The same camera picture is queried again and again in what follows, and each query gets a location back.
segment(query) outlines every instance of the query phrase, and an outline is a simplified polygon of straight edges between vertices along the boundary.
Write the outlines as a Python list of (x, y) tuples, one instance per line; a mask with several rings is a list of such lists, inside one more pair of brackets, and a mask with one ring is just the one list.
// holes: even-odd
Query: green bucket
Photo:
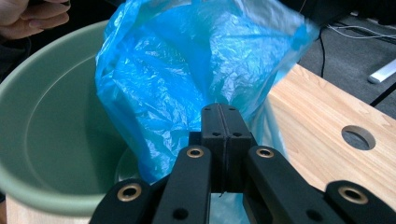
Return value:
[(95, 94), (105, 27), (99, 22), (52, 42), (0, 85), (0, 189), (21, 203), (90, 216), (114, 183), (137, 174)]

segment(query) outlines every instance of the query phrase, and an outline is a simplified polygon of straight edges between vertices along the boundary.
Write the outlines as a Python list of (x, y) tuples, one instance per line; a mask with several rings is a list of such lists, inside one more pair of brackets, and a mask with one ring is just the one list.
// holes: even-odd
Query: cable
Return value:
[(320, 41), (320, 46), (322, 48), (322, 66), (320, 69), (320, 77), (324, 76), (324, 64), (326, 63), (326, 51), (324, 49), (323, 38), (321, 36), (322, 30), (323, 29), (320, 29), (320, 32), (319, 32), (319, 41)]
[(370, 106), (377, 106), (381, 103), (385, 98), (387, 98), (391, 93), (396, 90), (396, 82), (393, 83), (387, 90), (382, 92), (378, 97), (376, 97), (371, 103)]
[(396, 26), (394, 26), (394, 25), (381, 25), (381, 24), (378, 23), (378, 20), (376, 20), (376, 19), (373, 19), (373, 18), (361, 18), (361, 17), (359, 17), (359, 13), (356, 12), (356, 11), (352, 11), (349, 15), (351, 17), (355, 17), (357, 19), (365, 19), (365, 20), (367, 20), (370, 23), (373, 23), (375, 25), (380, 25), (382, 27), (386, 27), (386, 28), (389, 28), (389, 29), (392, 29), (392, 30), (396, 30)]
[(356, 28), (356, 29), (361, 29), (361, 30), (368, 31), (368, 32), (373, 33), (373, 34), (378, 35), (378, 36), (392, 37), (392, 38), (394, 38), (394, 36), (396, 36), (396, 35), (383, 35), (383, 34), (380, 34), (380, 33), (378, 33), (378, 32), (372, 31), (372, 30), (370, 30), (370, 29), (368, 29), (368, 28), (366, 28), (366, 27), (355, 26), (355, 25), (338, 26), (338, 27), (335, 27), (335, 28), (336, 28), (336, 29), (350, 29), (350, 28)]
[(334, 30), (336, 33), (338, 33), (339, 35), (343, 35), (349, 38), (353, 38), (353, 39), (371, 39), (371, 38), (380, 38), (380, 37), (388, 37), (391, 39), (396, 39), (396, 35), (369, 35), (369, 36), (353, 36), (353, 35), (346, 35), (343, 34), (341, 32), (339, 32), (337, 29), (343, 29), (343, 28), (352, 28), (353, 26), (347, 26), (347, 27), (333, 27), (330, 25), (327, 25), (328, 28)]
[(305, 6), (305, 3), (306, 3), (306, 0), (304, 0), (304, 2), (303, 2), (303, 5), (301, 6), (301, 8), (300, 8), (300, 13), (301, 13), (301, 11), (303, 11), (303, 8), (304, 8), (304, 6)]
[[(349, 26), (349, 25), (346, 25), (345, 23), (343, 23), (343, 22), (340, 22), (340, 21), (336, 21), (335, 22), (336, 24), (341, 24), (343, 27), (352, 27), (352, 26)], [(348, 29), (348, 30), (350, 30), (350, 31), (353, 31), (353, 32), (355, 32), (355, 33), (357, 33), (357, 34), (360, 34), (360, 35), (366, 35), (366, 36), (372, 36), (372, 35), (375, 35), (375, 33), (372, 33), (372, 31), (371, 30), (369, 30), (369, 29), (366, 29), (366, 28), (364, 28), (364, 27), (361, 27), (361, 28), (363, 28), (363, 29), (360, 29), (360, 28), (355, 28), (355, 27), (352, 27), (352, 28), (346, 28), (346, 29)], [(387, 42), (387, 43), (390, 43), (390, 44), (393, 44), (393, 45), (396, 45), (396, 39), (395, 38), (391, 38), (391, 37), (378, 37), (378, 38), (375, 38), (376, 40), (381, 40), (381, 41), (384, 41), (384, 42)]]

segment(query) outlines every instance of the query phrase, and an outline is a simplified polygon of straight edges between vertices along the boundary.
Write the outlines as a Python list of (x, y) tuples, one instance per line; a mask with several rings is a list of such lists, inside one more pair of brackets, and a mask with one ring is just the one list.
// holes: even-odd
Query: screw hole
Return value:
[(204, 152), (200, 148), (192, 148), (187, 151), (187, 155), (191, 158), (200, 158), (204, 156)]
[(138, 184), (130, 184), (124, 186), (117, 193), (117, 197), (122, 202), (130, 202), (135, 200), (142, 193), (142, 188)]
[(340, 193), (344, 199), (352, 203), (366, 204), (369, 202), (367, 196), (357, 189), (341, 187), (338, 189), (338, 193)]
[(272, 158), (274, 157), (274, 152), (267, 148), (259, 148), (256, 151), (257, 155), (263, 158)]
[(319, 212), (315, 211), (315, 210), (312, 210), (312, 209), (307, 210), (307, 211), (306, 211), (306, 215), (307, 215), (310, 219), (312, 219), (312, 220), (314, 220), (314, 221), (316, 221), (316, 222), (323, 221), (322, 215), (321, 215)]
[(184, 220), (189, 216), (189, 211), (184, 208), (178, 208), (174, 211), (173, 216), (177, 220)]

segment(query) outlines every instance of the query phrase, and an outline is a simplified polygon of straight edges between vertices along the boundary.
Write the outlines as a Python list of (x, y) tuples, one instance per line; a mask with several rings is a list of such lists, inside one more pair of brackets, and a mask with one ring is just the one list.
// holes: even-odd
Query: floor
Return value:
[[(396, 27), (378, 25), (375, 21), (345, 16), (340, 22), (371, 29), (383, 35), (396, 36)], [(396, 59), (396, 45), (378, 39), (365, 38), (346, 29), (338, 30), (346, 37), (330, 28), (322, 31), (325, 61), (320, 41), (300, 60), (299, 64), (320, 76), (324, 63), (323, 77), (338, 88), (370, 104), (378, 95), (396, 82), (396, 75), (379, 84), (367, 80), (377, 69)], [(375, 108), (396, 119), (396, 91)]]

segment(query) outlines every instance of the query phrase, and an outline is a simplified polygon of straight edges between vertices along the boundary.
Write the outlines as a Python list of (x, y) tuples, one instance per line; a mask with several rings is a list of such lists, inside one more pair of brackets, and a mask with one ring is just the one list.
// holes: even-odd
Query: black cable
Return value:
[(387, 90), (382, 92), (378, 97), (376, 97), (375, 100), (373, 100), (370, 103), (370, 106), (378, 105), (379, 103), (381, 103), (385, 98), (387, 98), (387, 96), (389, 96), (395, 90), (396, 90), (396, 82), (393, 83)]
[(324, 64), (326, 63), (326, 51), (324, 49), (324, 44), (323, 44), (323, 38), (321, 36), (323, 29), (320, 29), (319, 32), (319, 41), (320, 41), (320, 46), (322, 48), (322, 66), (320, 69), (320, 77), (324, 76)]

